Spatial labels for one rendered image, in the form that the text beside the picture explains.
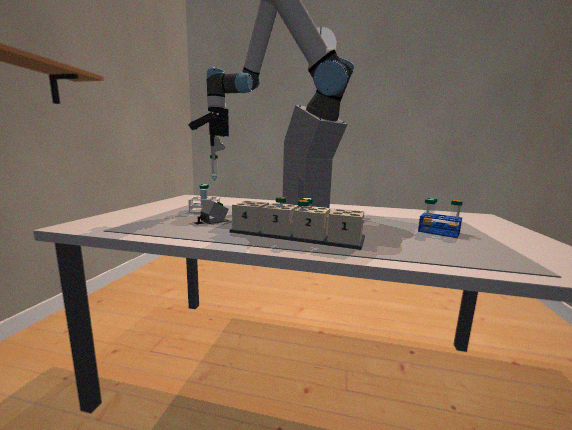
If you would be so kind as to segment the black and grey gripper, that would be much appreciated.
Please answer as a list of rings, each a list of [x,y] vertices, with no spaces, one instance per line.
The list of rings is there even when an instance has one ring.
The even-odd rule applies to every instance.
[[[214,116],[214,119],[209,121],[211,156],[213,160],[215,160],[216,151],[225,149],[225,145],[220,143],[220,138],[217,136],[229,136],[228,109],[224,109],[222,107],[208,107],[208,111],[213,112],[213,115],[216,116]],[[220,112],[219,115],[217,115],[218,112]]]

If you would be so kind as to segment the blue tube rack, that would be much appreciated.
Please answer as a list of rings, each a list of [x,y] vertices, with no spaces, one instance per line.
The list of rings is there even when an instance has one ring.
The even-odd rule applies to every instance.
[[[461,224],[462,224],[462,217],[451,218],[448,215],[445,215],[445,217],[442,217],[442,215],[440,215],[440,214],[434,214],[433,217],[431,217],[431,219],[459,222],[458,227],[460,229],[458,227],[455,227],[455,226],[448,226],[449,223],[442,223],[442,222],[435,222],[435,221],[433,221],[433,223],[431,223],[432,225],[423,224],[423,217],[428,218],[427,216],[424,216],[424,213],[422,215],[420,215],[418,232],[447,236],[447,237],[453,237],[453,238],[459,237],[460,230],[461,230]],[[450,219],[453,219],[453,220],[450,220]],[[424,227],[430,227],[430,228],[428,230],[425,230]],[[454,232],[451,232],[451,231],[454,231]]]

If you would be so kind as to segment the beige tube rack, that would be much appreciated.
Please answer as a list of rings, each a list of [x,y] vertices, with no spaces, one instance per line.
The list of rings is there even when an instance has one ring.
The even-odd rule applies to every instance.
[[[220,202],[220,197],[209,197],[207,199]],[[203,206],[201,206],[201,203],[193,203],[193,200],[202,200],[202,199],[200,199],[200,197],[191,197],[190,199],[188,199],[189,213],[201,213],[201,209]]]

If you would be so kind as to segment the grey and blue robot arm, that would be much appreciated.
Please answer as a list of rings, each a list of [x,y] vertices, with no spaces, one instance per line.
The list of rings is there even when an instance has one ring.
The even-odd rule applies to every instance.
[[[354,65],[328,48],[301,0],[260,0],[243,71],[225,74],[220,68],[209,68],[207,106],[225,108],[225,93],[248,93],[259,86],[277,11],[308,61],[308,71],[317,88],[306,110],[319,118],[337,121]]]

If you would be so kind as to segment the beige bucket adapter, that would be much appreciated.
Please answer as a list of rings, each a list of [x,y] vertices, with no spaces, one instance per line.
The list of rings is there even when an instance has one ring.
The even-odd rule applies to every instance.
[[[330,208],[294,210],[293,237],[323,241],[328,235]]]
[[[364,211],[334,209],[329,214],[327,242],[360,246],[363,223]]]
[[[232,229],[260,232],[262,230],[262,207],[267,202],[242,201],[232,204]]]
[[[262,207],[262,233],[288,237],[292,235],[296,209],[298,205],[276,207],[276,203]]]

